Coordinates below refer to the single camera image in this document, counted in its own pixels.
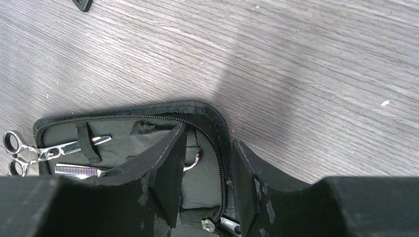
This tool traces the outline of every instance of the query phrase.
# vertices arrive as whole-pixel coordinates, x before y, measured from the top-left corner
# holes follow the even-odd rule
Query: comb teeth
[[[79,178],[87,178],[91,176],[99,176],[105,170],[82,165],[73,164],[57,164],[55,173],[67,176],[76,176]]]

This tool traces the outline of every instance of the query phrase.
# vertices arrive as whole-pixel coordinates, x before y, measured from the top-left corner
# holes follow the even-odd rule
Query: scissors case
[[[110,169],[145,152],[174,127],[186,125],[185,166],[196,166],[183,174],[176,228],[172,237],[215,236],[203,230],[201,220],[217,214],[224,205],[226,214],[237,218],[234,196],[227,197],[231,156],[228,129],[221,114],[198,101],[170,102],[107,111],[42,118],[33,133],[38,148],[78,141],[81,152],[41,162],[40,175],[54,174],[57,164],[74,164]],[[110,141],[92,146],[98,136]]]

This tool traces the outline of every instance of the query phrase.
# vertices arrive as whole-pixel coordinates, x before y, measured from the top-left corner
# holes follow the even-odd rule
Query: thinning shears
[[[17,145],[12,144],[12,139],[15,139]],[[111,136],[101,136],[101,137],[94,137],[92,138],[92,145],[97,146],[104,142],[111,140]],[[32,164],[36,164],[41,161],[47,161],[50,159],[55,159],[61,156],[65,156],[74,152],[80,151],[80,145],[76,142],[69,142],[53,147],[48,148],[36,148],[34,146],[28,146],[25,143],[25,140],[22,137],[22,134],[18,131],[7,131],[4,133],[3,136],[3,144],[4,148],[6,149],[6,153],[13,157],[13,159],[9,162],[9,172],[7,176],[17,176],[20,175],[22,177],[28,174],[28,166]],[[28,149],[30,152],[38,153],[39,156],[37,159],[33,159],[31,161],[25,161],[21,157],[18,157],[17,154],[21,153],[24,149]],[[16,166],[20,166],[22,173],[16,169]]]

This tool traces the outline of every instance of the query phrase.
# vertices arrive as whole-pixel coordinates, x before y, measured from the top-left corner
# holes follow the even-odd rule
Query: wood grain
[[[0,130],[32,141],[39,118],[199,99],[302,180],[418,175],[418,12],[411,0],[95,0],[88,13],[3,1]]]

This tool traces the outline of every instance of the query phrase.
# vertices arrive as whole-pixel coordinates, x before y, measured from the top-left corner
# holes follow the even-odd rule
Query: black zipper
[[[75,121],[82,121],[82,120],[102,120],[102,119],[127,119],[127,118],[137,118],[137,119],[161,119],[161,120],[173,120],[173,121],[178,121],[178,122],[182,122],[185,123],[193,128],[195,128],[196,130],[198,130],[200,133],[202,133],[206,139],[209,141],[209,143],[211,144],[212,148],[214,149],[215,155],[217,156],[217,161],[218,161],[218,167],[220,170],[220,182],[221,182],[221,206],[220,209],[217,211],[216,214],[214,214],[212,216],[212,221],[214,221],[214,223],[218,223],[220,221],[220,218],[222,216],[222,214],[225,212],[225,210],[227,209],[227,187],[226,187],[226,183],[225,183],[225,173],[224,173],[224,165],[223,165],[223,161],[221,158],[221,154],[218,151],[217,145],[215,144],[214,140],[211,138],[211,136],[209,136],[202,128],[198,127],[196,124],[185,120],[185,119],[181,119],[181,118],[176,118],[176,117],[172,117],[172,116],[159,116],[159,115],[111,115],[111,116],[92,116],[92,117],[82,117],[82,118],[71,118],[71,119],[64,119],[61,121],[55,121],[55,122],[51,122],[48,123],[46,125],[44,125],[41,128],[38,128],[37,130],[37,134],[40,130],[52,126],[52,125],[56,125],[59,123],[67,123],[67,122],[75,122]],[[221,237],[223,237],[224,235],[219,231],[219,230],[215,230],[215,232],[220,235]]]

